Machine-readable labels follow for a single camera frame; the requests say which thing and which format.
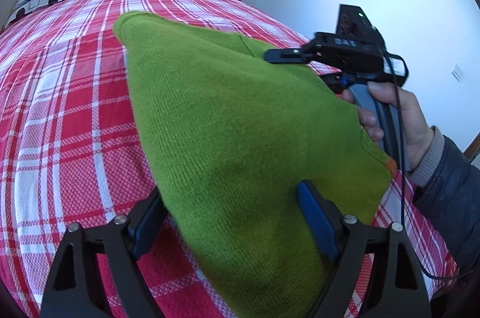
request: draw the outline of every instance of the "green knit fabric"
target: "green knit fabric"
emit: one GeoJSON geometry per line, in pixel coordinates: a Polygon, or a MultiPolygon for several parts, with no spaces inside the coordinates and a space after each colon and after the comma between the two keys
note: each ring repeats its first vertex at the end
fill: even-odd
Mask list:
{"type": "Polygon", "coordinates": [[[139,12],[114,33],[153,176],[207,279],[240,318],[305,317],[328,263],[295,186],[368,223],[391,179],[355,107],[240,34],[139,12]]]}

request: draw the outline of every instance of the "person's arm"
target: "person's arm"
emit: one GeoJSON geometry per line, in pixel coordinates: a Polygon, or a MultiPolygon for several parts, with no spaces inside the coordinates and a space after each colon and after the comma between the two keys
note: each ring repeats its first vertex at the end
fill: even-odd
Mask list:
{"type": "MultiPolygon", "coordinates": [[[[396,105],[393,84],[369,83],[379,101],[396,105]]],[[[353,102],[349,91],[344,100],[353,102]]],[[[480,170],[470,165],[453,141],[430,128],[414,94],[399,88],[407,153],[418,185],[415,206],[444,239],[461,272],[472,269],[480,253],[480,170]]],[[[383,138],[375,115],[358,108],[358,117],[373,141],[383,138]]]]}

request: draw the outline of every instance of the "human hand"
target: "human hand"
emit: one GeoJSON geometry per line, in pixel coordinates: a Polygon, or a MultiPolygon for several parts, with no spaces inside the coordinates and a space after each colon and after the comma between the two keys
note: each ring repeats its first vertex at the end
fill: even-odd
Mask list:
{"type": "MultiPolygon", "coordinates": [[[[378,101],[397,107],[395,86],[391,83],[368,83],[368,90],[378,101]]],[[[406,136],[406,151],[412,168],[417,168],[434,139],[434,131],[428,126],[417,97],[402,88],[398,89],[402,119],[406,136]]],[[[342,92],[343,100],[353,104],[353,95],[349,90],[342,92]]],[[[378,144],[385,135],[377,127],[375,114],[357,107],[358,120],[373,141],[378,144]]]]}

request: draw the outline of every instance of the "black cable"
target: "black cable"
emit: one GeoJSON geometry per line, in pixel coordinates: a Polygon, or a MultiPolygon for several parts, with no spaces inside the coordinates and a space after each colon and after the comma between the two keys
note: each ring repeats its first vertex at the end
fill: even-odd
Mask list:
{"type": "MultiPolygon", "coordinates": [[[[401,209],[400,220],[401,220],[403,228],[405,229],[405,190],[406,190],[406,185],[407,185],[406,178],[405,178],[405,156],[407,154],[406,154],[406,151],[405,151],[405,141],[404,141],[404,136],[403,136],[402,107],[400,105],[400,93],[398,91],[397,75],[395,74],[395,70],[393,68],[393,63],[392,63],[390,58],[385,58],[385,59],[388,63],[390,71],[392,72],[393,84],[395,86],[395,100],[397,102],[397,109],[398,109],[398,126],[399,126],[399,130],[400,130],[400,146],[399,146],[400,154],[399,154],[398,159],[400,160],[400,171],[402,172],[402,209],[401,209]]],[[[417,259],[418,259],[418,263],[420,264],[421,271],[423,272],[423,274],[426,277],[428,277],[432,280],[450,281],[450,280],[460,279],[462,277],[465,277],[465,276],[468,276],[468,275],[471,275],[472,273],[474,273],[474,269],[472,269],[471,271],[469,271],[467,273],[463,273],[461,275],[456,275],[456,276],[450,276],[450,277],[433,276],[432,274],[430,274],[428,272],[428,270],[425,269],[425,267],[423,266],[423,264],[420,261],[420,259],[418,258],[418,256],[417,256],[417,259]]]]}

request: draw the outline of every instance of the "bed sheet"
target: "bed sheet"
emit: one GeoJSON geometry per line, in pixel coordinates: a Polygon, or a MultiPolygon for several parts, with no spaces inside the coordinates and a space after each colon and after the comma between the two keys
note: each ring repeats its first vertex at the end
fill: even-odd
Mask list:
{"type": "MultiPolygon", "coordinates": [[[[68,0],[39,10],[0,37],[0,277],[29,317],[38,317],[49,267],[66,227],[109,222],[148,196],[155,182],[135,129],[125,49],[112,33],[124,12],[141,10],[195,26],[234,31],[279,48],[307,39],[236,0],[68,0]]],[[[312,65],[318,74],[334,70],[312,65]]],[[[397,174],[373,224],[400,218],[397,174]]],[[[452,275],[445,243],[412,206],[407,232],[427,269],[452,275]]],[[[107,264],[106,294],[122,317],[107,264]]],[[[173,220],[139,262],[167,318],[234,317],[198,269],[173,220]]],[[[358,314],[371,270],[366,256],[346,317],[358,314]]],[[[426,279],[430,297],[444,283],[426,279]]]]}

